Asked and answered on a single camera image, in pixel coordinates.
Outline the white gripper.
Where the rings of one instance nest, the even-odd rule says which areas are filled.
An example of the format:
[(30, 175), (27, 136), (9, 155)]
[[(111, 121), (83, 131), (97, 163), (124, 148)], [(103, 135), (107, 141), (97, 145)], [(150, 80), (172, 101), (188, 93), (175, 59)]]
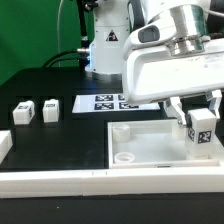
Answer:
[(176, 57), (165, 46), (135, 50), (125, 63), (122, 86), (129, 104), (159, 102), (171, 97), (170, 114), (182, 127), (187, 122), (179, 97), (207, 92), (209, 110), (219, 119), (222, 92), (216, 89), (224, 89), (224, 43), (206, 43), (202, 53)]

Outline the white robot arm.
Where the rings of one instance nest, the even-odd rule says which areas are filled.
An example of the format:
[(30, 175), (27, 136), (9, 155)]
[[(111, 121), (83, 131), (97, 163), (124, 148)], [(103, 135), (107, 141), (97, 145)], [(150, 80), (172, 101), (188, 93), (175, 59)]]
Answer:
[(81, 0), (94, 14), (87, 74), (122, 79), (131, 105), (204, 95), (215, 115), (224, 92), (224, 0)]

